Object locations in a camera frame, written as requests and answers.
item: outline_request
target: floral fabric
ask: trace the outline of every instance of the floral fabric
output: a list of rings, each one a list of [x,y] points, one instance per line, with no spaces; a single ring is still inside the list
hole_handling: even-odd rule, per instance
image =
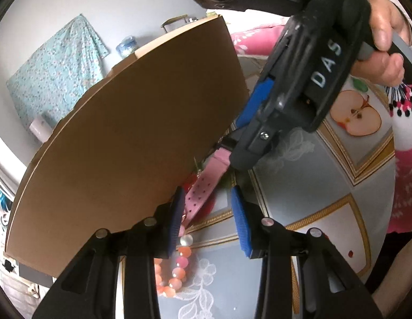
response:
[[[55,126],[88,88],[103,77],[109,51],[80,14],[45,42],[7,81],[22,123],[41,114]]]

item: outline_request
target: apple illustration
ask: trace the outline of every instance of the apple illustration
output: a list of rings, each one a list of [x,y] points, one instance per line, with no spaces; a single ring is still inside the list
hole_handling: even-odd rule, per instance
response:
[[[379,113],[357,91],[341,91],[330,109],[331,118],[352,136],[368,136],[382,125]]]

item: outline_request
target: finger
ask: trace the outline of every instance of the finger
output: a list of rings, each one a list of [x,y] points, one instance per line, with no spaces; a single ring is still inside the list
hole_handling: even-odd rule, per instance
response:
[[[385,86],[398,86],[403,79],[403,57],[401,54],[392,54],[389,57],[388,66],[377,84]]]
[[[389,64],[389,55],[383,51],[375,51],[365,61],[356,61],[351,69],[351,74],[366,78],[377,84]]]
[[[389,0],[368,0],[371,6],[370,27],[376,47],[387,51],[392,43],[392,30],[398,34],[405,29],[405,20],[398,8]]]

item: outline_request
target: cardboard sheet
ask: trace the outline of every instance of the cardboard sheet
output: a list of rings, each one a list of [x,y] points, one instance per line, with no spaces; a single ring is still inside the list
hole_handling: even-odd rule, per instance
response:
[[[129,229],[167,202],[247,99],[221,17],[138,49],[85,93],[35,155],[6,253],[58,276],[97,229]]]

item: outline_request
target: pink strap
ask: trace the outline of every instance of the pink strap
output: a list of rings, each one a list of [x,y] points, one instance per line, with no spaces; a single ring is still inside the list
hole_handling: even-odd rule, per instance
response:
[[[231,152],[224,148],[216,150],[209,159],[206,168],[204,168],[185,196],[186,217],[183,223],[185,227],[188,226],[197,212],[199,212],[207,198],[209,198],[218,185],[222,175],[227,171],[230,166],[230,154]]]

